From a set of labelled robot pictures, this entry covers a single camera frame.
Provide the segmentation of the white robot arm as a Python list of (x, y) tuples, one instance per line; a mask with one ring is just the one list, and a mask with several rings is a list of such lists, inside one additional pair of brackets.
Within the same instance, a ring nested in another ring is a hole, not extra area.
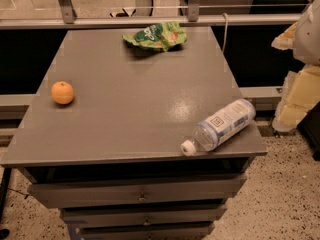
[(272, 122), (276, 131), (290, 132), (320, 102), (320, 0), (314, 0), (271, 46), (292, 50), (304, 64), (298, 73), (290, 71), (286, 76)]

